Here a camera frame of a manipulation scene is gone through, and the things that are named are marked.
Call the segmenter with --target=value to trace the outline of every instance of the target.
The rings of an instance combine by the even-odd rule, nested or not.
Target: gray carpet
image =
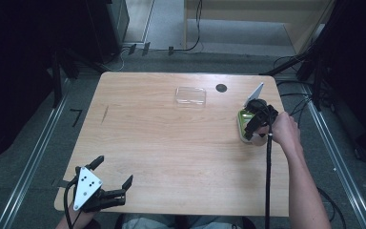
[[[236,54],[211,54],[211,53],[181,53],[168,55],[167,52],[149,51],[142,55],[138,50],[132,55],[123,54],[123,61],[113,60],[107,66],[124,72],[165,72],[165,73],[237,73],[252,74],[264,73],[270,70],[276,56],[251,56]],[[39,163],[30,188],[23,199],[11,228],[54,228],[62,218],[63,213],[53,207],[57,189],[51,187],[51,182],[62,177],[71,156],[74,144],[80,132],[83,120],[89,108],[95,87],[100,75],[95,71],[80,66],[82,72],[77,79],[71,81],[71,90],[65,103],[63,113],[52,133],[50,142]],[[293,69],[286,71],[291,75]],[[278,87],[281,94],[300,93],[298,84],[286,83]],[[283,96],[286,111],[291,112],[303,99],[302,96]],[[35,115],[23,128],[13,145],[0,156],[0,216],[4,211],[11,190],[25,167],[33,147],[50,115],[53,95],[51,94],[40,106]],[[81,117],[72,127],[77,113],[70,109],[83,110]],[[324,108],[331,131],[334,133],[336,143],[340,146],[342,154],[347,161],[349,169],[353,172],[355,180],[366,198],[366,162],[356,160],[350,140],[343,132],[339,121],[329,109]],[[347,223],[347,228],[360,228],[356,214],[346,196],[343,186],[339,181],[334,165],[328,155],[322,138],[316,128],[308,108],[303,112],[300,122],[302,143],[305,156],[315,179],[316,185],[323,189],[338,205]],[[332,207],[325,198],[322,199],[327,207],[328,214],[333,212]],[[113,228],[118,214],[99,213],[96,219],[102,228]],[[250,219],[257,228],[263,228],[264,219]],[[332,222],[333,228],[342,228],[339,214],[335,215]],[[288,219],[272,218],[272,228],[290,228]]]

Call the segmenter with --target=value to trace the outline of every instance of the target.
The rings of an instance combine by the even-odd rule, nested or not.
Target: gray floor
[[[152,16],[152,22],[156,22],[156,15]],[[155,38],[157,32],[149,30],[147,41],[151,41],[152,48],[159,44],[159,48],[169,47],[171,44],[178,46],[177,39],[171,39],[161,33]],[[284,39],[277,42],[286,43]],[[131,55],[123,54],[122,59],[115,59],[108,64],[108,68],[121,70],[123,72],[167,72],[167,73],[264,73],[282,63],[286,59],[279,57],[292,55],[290,52],[277,49],[273,46],[266,48],[272,52],[257,53],[254,49],[246,53],[224,53],[220,51],[208,52],[207,44],[203,42],[203,53],[183,53],[176,52],[168,55],[167,52],[149,51],[143,55],[141,50],[137,50]],[[70,82],[69,93],[64,101],[64,107],[58,118],[47,147],[42,152],[41,158],[36,162],[38,165],[31,175],[30,186],[23,197],[19,198],[19,208],[14,209],[10,221],[6,228],[53,228],[58,220],[63,216],[53,208],[53,201],[57,189],[51,186],[55,178],[62,177],[71,156],[74,144],[80,132],[83,120],[89,108],[94,94],[95,87],[100,75],[89,68],[80,67],[81,75],[78,79]],[[283,79],[295,79],[294,70],[289,69],[285,74],[276,76],[277,82]],[[286,83],[278,86],[280,94],[303,93],[300,85],[296,83]],[[303,96],[283,96],[282,101],[286,111],[291,112],[295,106],[301,102]],[[0,218],[5,211],[7,202],[10,200],[15,185],[18,183],[28,160],[34,152],[34,146],[38,142],[39,136],[50,118],[53,95],[51,94],[40,106],[36,114],[30,119],[23,128],[21,134],[16,138],[13,145],[0,156]],[[345,161],[350,174],[356,182],[357,190],[362,194],[366,202],[366,162],[357,160],[354,156],[354,148],[350,139],[344,133],[340,121],[329,108],[322,107],[322,114],[335,140],[336,145]],[[76,125],[72,127],[77,113],[71,109],[83,110],[82,115]],[[300,129],[302,133],[302,143],[304,145],[305,156],[308,165],[315,179],[316,185],[323,189],[338,205],[346,219],[347,228],[366,228],[360,225],[356,210],[345,191],[347,187],[339,178],[340,173],[335,170],[335,165],[330,157],[329,151],[323,141],[318,128],[316,127],[310,108],[302,114],[300,119]],[[331,208],[327,199],[323,198],[328,214],[331,215]],[[96,219],[101,223],[102,228],[112,228],[117,214],[100,213]],[[252,218],[257,228],[264,227],[263,218]],[[332,222],[333,228],[341,228],[339,214],[335,215]],[[288,219],[272,218],[272,228],[289,228]]]

